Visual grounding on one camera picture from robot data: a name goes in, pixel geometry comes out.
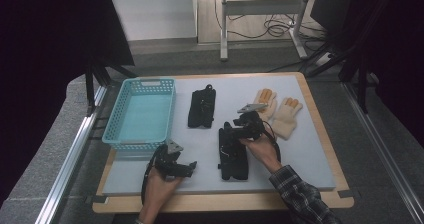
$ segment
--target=blue plastic basket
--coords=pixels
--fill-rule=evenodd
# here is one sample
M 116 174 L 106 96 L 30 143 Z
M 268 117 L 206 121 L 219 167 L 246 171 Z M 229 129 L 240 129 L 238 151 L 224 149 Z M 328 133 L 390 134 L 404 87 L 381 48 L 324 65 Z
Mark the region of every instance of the blue plastic basket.
M 154 151 L 171 133 L 175 80 L 123 82 L 102 141 L 117 150 Z

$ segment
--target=striped sleeve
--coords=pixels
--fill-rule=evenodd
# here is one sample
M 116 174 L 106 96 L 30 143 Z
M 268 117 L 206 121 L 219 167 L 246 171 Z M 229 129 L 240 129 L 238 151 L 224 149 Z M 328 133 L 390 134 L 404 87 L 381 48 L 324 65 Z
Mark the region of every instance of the striped sleeve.
M 321 200 L 318 189 L 303 181 L 290 166 L 282 167 L 269 180 L 292 212 L 295 223 L 342 223 Z

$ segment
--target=beige work glove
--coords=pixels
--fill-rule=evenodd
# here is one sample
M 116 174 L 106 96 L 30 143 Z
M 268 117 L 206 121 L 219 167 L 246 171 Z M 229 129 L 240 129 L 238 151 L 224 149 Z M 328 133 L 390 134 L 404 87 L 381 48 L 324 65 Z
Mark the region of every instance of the beige work glove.
M 259 114 L 259 117 L 262 121 L 268 121 L 272 114 L 274 114 L 275 109 L 277 109 L 277 100 L 275 97 L 277 93 L 273 92 L 271 89 L 262 89 L 258 91 L 258 94 L 253 101 L 253 104 L 267 104 L 268 106 L 259 110 L 256 110 Z
M 271 125 L 274 132 L 284 138 L 285 140 L 289 139 L 293 130 L 297 126 L 295 119 L 296 113 L 302 109 L 302 103 L 299 103 L 297 99 L 284 98 L 281 103 L 280 108 L 275 113 L 274 121 Z

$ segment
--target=white wall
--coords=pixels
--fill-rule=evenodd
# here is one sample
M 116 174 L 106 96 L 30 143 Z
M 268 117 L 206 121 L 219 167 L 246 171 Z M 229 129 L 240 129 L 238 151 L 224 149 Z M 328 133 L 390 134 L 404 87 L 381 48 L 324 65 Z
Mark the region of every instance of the white wall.
M 128 41 L 196 37 L 193 0 L 112 0 Z

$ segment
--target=black wrist brace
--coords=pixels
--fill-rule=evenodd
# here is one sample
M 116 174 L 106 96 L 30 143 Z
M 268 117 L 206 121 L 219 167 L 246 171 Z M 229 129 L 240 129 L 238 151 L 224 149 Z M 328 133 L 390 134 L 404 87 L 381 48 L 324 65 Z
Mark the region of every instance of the black wrist brace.
M 216 91 L 212 85 L 207 85 L 203 90 L 193 92 L 191 96 L 190 112 L 188 114 L 188 127 L 212 127 L 215 111 Z

